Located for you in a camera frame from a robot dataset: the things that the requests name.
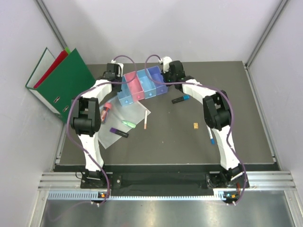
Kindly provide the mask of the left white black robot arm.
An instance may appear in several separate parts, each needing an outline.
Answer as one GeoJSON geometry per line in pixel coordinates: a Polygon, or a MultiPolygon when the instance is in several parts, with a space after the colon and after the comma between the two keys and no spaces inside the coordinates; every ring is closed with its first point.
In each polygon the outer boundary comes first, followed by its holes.
{"type": "Polygon", "coordinates": [[[84,148],[85,170],[81,171],[81,188],[105,188],[107,175],[102,172],[104,160],[101,157],[98,141],[98,131],[101,126],[99,103],[115,88],[121,90],[124,65],[112,60],[107,64],[107,70],[95,84],[85,91],[74,104],[71,111],[70,125],[78,135],[84,148]]]}

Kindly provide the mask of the white blue whiteboard marker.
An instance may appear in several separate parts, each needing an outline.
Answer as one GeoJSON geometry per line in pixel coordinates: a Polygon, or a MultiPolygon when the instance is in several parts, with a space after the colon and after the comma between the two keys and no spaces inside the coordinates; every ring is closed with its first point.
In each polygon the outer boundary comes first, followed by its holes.
{"type": "Polygon", "coordinates": [[[208,134],[209,134],[209,137],[210,137],[211,144],[214,145],[215,144],[215,140],[214,140],[213,135],[212,135],[212,130],[208,126],[207,126],[207,131],[208,131],[208,134]]]}

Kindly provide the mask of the pink capped crayon tube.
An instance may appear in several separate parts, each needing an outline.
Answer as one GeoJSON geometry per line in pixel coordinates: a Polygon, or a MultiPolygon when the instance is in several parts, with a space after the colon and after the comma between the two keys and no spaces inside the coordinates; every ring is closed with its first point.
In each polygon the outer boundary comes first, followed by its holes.
{"type": "Polygon", "coordinates": [[[106,122],[108,113],[111,110],[111,108],[112,108],[112,104],[110,102],[107,102],[107,103],[104,104],[103,109],[102,109],[101,114],[100,114],[101,123],[106,122]]]}

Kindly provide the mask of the pink drawer bin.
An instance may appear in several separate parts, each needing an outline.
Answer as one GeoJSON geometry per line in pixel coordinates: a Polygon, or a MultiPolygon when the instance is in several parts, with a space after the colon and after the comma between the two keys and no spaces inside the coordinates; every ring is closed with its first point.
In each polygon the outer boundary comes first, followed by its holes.
{"type": "Polygon", "coordinates": [[[135,71],[124,75],[134,102],[144,99],[144,90],[135,71]]]}

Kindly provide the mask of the purple drawer bin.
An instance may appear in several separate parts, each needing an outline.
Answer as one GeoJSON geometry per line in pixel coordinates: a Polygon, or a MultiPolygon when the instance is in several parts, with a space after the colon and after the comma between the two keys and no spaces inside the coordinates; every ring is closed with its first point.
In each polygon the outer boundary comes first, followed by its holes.
{"type": "Polygon", "coordinates": [[[156,95],[159,96],[159,95],[167,93],[168,87],[166,85],[162,84],[164,82],[164,80],[163,80],[163,76],[161,74],[160,68],[158,66],[154,66],[154,67],[148,68],[147,70],[148,70],[151,78],[154,81],[160,82],[160,84],[154,83],[156,86],[156,95]]]}

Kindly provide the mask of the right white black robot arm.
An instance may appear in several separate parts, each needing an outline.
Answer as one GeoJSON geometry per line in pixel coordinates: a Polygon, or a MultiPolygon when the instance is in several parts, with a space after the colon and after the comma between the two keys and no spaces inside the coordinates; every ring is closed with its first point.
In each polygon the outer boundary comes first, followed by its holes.
{"type": "Polygon", "coordinates": [[[223,90],[204,86],[192,76],[187,76],[180,61],[164,57],[159,62],[163,66],[161,74],[166,85],[174,85],[176,89],[203,105],[205,123],[215,136],[222,167],[218,177],[207,177],[209,186],[232,187],[243,182],[243,187],[246,187],[246,170],[235,153],[232,139],[233,110],[227,94],[223,90]]]}

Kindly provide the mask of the light blue drawer bin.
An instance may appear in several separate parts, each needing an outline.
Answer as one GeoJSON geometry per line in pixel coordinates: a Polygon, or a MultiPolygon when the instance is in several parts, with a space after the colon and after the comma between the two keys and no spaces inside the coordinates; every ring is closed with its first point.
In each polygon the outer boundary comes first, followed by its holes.
{"type": "Polygon", "coordinates": [[[149,99],[156,96],[156,86],[152,80],[150,80],[150,73],[148,70],[137,71],[137,76],[144,91],[144,98],[149,99]]]}
{"type": "Polygon", "coordinates": [[[127,106],[134,103],[132,94],[127,84],[121,85],[121,91],[117,93],[117,97],[121,106],[127,106]]]}

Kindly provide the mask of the white peach pencil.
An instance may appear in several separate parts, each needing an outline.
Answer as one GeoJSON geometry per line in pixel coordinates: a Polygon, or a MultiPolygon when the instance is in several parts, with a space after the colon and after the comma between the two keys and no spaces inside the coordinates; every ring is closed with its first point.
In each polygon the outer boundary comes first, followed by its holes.
{"type": "Polygon", "coordinates": [[[145,116],[144,116],[144,129],[147,129],[147,119],[148,119],[148,110],[145,110],[145,116]]]}

